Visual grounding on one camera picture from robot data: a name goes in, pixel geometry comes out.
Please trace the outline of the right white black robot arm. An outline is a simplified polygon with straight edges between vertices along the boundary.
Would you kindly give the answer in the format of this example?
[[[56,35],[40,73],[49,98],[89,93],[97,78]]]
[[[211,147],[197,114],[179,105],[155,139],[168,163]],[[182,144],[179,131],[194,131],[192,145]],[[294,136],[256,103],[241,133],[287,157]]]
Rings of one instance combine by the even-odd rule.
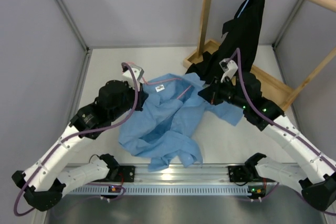
[[[277,162],[257,153],[245,161],[250,180],[269,178],[301,195],[314,209],[326,211],[335,202],[335,160],[314,146],[273,101],[263,97],[261,83],[244,72],[232,83],[229,77],[213,82],[198,95],[212,105],[223,102],[242,109],[245,119],[273,139],[295,162]]]

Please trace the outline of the pink wire hanger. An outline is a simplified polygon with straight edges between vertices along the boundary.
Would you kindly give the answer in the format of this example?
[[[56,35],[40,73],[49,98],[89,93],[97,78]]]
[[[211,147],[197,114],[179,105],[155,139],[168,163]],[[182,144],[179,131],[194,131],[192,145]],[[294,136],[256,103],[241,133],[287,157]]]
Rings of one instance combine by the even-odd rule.
[[[138,85],[137,88],[136,88],[137,91],[140,91],[140,84],[145,84],[147,86],[155,86],[155,87],[157,87],[156,91],[160,92],[160,91],[163,90],[163,88],[160,87],[161,85],[163,85],[163,83],[172,82],[172,81],[175,81],[175,80],[182,81],[181,78],[170,78],[170,79],[164,79],[164,80],[161,80],[161,81],[147,82],[144,77],[142,77],[142,79],[140,81],[136,81],[134,75],[132,75],[132,78],[133,78],[133,82],[130,82],[130,86],[132,88],[134,88],[135,85],[137,84]]]

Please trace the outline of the light blue shirt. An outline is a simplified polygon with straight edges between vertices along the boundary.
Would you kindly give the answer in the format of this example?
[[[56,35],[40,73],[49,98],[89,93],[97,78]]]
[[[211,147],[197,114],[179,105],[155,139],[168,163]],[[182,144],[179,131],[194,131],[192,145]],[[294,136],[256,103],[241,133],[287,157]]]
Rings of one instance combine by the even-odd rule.
[[[198,95],[204,81],[195,73],[182,76],[166,74],[151,80],[161,81],[181,78],[163,83],[162,91],[155,86],[144,85],[149,96],[142,111],[135,111],[120,126],[119,144],[132,156],[149,158],[151,172],[168,168],[178,157],[184,167],[203,163],[201,149],[192,135],[209,111],[219,119],[235,126],[243,117],[242,109],[226,102],[211,105]]]

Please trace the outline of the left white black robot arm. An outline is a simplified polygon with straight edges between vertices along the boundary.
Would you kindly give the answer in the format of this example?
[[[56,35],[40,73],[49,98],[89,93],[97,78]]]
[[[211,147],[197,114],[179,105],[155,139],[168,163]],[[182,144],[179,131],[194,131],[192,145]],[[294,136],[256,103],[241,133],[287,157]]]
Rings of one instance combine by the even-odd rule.
[[[102,154],[97,160],[64,171],[69,161],[98,136],[114,127],[127,111],[142,111],[148,98],[143,85],[138,92],[126,81],[111,80],[99,89],[95,100],[80,108],[56,143],[34,165],[12,175],[20,196],[34,209],[47,211],[69,192],[96,180],[114,181],[119,164],[114,156]]]

